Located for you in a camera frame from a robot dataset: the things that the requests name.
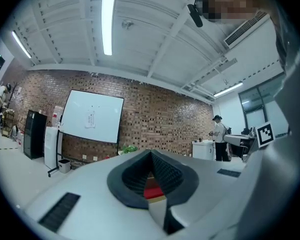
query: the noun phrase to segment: ceiling light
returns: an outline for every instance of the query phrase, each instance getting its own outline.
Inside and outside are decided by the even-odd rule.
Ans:
[[[225,94],[225,93],[227,93],[227,92],[232,91],[233,89],[236,89],[236,88],[242,86],[243,84],[244,84],[243,82],[240,82],[240,83],[236,84],[235,86],[232,86],[232,87],[230,87],[230,88],[228,88],[228,89],[226,89],[226,90],[223,90],[223,91],[221,91],[221,92],[216,93],[216,94],[213,95],[213,96],[214,96],[214,97],[218,97],[218,96],[220,96],[220,95],[222,95],[222,94]]]
[[[114,19],[115,0],[102,0],[101,31],[103,52],[112,55],[112,27]]]
[[[12,36],[14,37],[14,39],[16,40],[16,42],[18,43],[18,45],[21,47],[22,51],[24,51],[24,53],[28,56],[28,58],[31,58],[31,55],[29,54],[29,52],[27,51],[27,49],[24,47],[24,45],[21,43],[19,37],[17,36],[16,32],[12,31]]]

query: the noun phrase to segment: black vent grille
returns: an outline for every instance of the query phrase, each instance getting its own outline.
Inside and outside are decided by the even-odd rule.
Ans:
[[[217,173],[227,175],[227,176],[231,176],[231,177],[235,177],[235,178],[238,178],[241,174],[241,172],[234,171],[234,170],[226,170],[226,169],[220,169],[220,170],[218,170]]]
[[[152,153],[151,156],[154,178],[158,181],[164,195],[168,195],[181,185],[184,180],[183,174],[157,155]]]
[[[128,189],[143,197],[151,169],[151,156],[145,155],[123,172],[122,181]]]
[[[232,33],[226,40],[226,44],[230,46],[234,41],[241,37],[245,32],[251,29],[257,22],[259,22],[267,14],[263,11],[259,11],[256,16],[246,23],[244,23],[240,28],[238,28],[234,33]]]
[[[80,195],[66,193],[61,199],[39,220],[39,224],[52,232],[57,232],[66,217],[69,215]]]

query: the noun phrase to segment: green plant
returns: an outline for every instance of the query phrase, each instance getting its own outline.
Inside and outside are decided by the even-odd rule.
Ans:
[[[136,146],[132,146],[132,145],[123,146],[123,148],[122,148],[122,151],[123,151],[124,154],[134,152],[134,151],[137,151],[137,150],[138,150],[138,148]]]

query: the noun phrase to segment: white box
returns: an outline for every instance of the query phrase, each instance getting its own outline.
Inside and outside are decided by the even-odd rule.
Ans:
[[[71,162],[68,159],[62,159],[58,161],[59,171],[66,174],[71,170]]]
[[[214,148],[212,140],[192,142],[192,157],[204,160],[214,160]]]

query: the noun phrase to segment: black refrigerator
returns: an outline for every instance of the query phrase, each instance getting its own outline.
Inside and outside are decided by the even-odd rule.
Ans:
[[[47,116],[29,110],[26,117],[23,153],[30,159],[44,156],[44,138]]]

